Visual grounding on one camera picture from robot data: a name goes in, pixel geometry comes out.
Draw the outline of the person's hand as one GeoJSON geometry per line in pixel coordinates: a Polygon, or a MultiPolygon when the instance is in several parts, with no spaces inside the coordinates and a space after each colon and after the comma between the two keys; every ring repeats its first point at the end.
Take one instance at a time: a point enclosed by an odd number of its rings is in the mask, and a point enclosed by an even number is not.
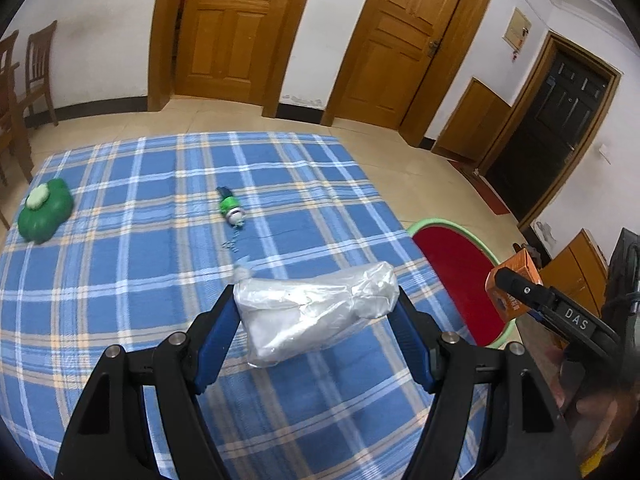
{"type": "Polygon", "coordinates": [[[582,364],[564,360],[551,383],[556,404],[563,414],[574,451],[587,458],[612,434],[620,440],[638,412],[639,393],[634,389],[588,385],[582,364]]]}

